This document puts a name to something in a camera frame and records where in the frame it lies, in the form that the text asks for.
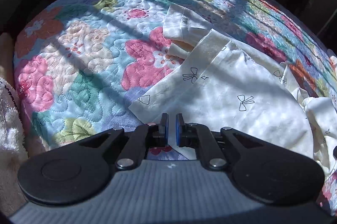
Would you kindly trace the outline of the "cream patterned pajama garment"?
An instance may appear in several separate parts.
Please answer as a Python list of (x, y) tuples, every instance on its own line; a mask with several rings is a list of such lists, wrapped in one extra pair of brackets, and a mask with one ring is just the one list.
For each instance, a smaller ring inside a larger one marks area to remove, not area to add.
[(243, 133), (314, 159), (326, 175), (336, 170), (336, 109), (329, 97), (302, 89), (284, 61), (217, 32), (197, 13), (173, 4), (164, 37), (193, 46), (180, 67), (130, 105), (143, 123), (162, 113), (216, 131)]

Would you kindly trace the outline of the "floral quilted bedspread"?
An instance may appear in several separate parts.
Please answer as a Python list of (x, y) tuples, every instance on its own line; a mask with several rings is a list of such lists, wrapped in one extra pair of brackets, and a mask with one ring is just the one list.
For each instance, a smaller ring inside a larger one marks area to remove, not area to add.
[[(220, 33), (290, 66), (312, 97), (336, 109), (336, 74), (328, 55), (273, 0), (56, 0), (21, 31), (14, 79), (31, 155), (143, 122), (130, 105), (181, 66), (193, 46), (164, 37), (173, 4)], [(321, 207), (336, 214), (336, 170), (326, 175)]]

